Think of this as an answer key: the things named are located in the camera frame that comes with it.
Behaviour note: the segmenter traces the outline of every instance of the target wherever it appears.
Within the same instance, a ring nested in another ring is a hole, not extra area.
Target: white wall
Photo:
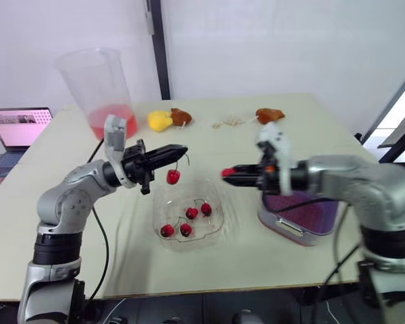
[[[405,1],[162,6],[175,99],[313,92],[351,132],[365,133],[405,80]]]
[[[0,108],[73,103],[54,60],[97,46],[121,51],[134,101],[161,99],[143,0],[0,0]]]

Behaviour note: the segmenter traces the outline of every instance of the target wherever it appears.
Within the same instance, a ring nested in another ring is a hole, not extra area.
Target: clear plastic container
[[[223,209],[218,191],[209,180],[193,180],[192,182],[167,185],[156,188],[153,229],[164,246],[173,250],[191,250],[215,243],[221,233],[224,222]],[[201,211],[203,203],[211,206],[210,216]],[[194,219],[186,216],[188,208],[197,208],[198,215]],[[187,223],[192,232],[183,236],[180,227]],[[169,237],[161,235],[165,225],[174,228]]]
[[[325,201],[276,213],[276,210],[316,199],[306,192],[295,192],[292,196],[263,195],[258,218],[268,228],[305,246],[313,246],[332,233],[339,202]]]
[[[128,121],[128,138],[137,131],[118,51],[106,48],[76,51],[59,57],[56,66],[99,140],[103,138],[109,114]]]

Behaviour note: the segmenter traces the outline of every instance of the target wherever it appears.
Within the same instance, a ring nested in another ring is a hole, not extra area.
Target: yellow fruit
[[[156,110],[147,115],[147,122],[152,130],[162,132],[173,124],[173,119],[169,111]]]

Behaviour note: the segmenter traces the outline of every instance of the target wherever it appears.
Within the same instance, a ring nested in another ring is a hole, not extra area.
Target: brown pastry
[[[173,119],[173,124],[176,126],[188,125],[192,120],[192,116],[185,111],[178,108],[171,108],[171,118]]]
[[[269,122],[276,122],[277,120],[285,117],[282,110],[270,108],[258,109],[255,115],[257,116],[258,121],[263,125]]]

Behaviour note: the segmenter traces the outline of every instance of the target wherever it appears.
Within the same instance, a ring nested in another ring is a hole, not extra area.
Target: plastic measuring cup
[[[59,57],[56,65],[99,140],[103,138],[109,114],[128,121],[127,138],[135,134],[138,126],[118,51],[106,48],[76,51]]]

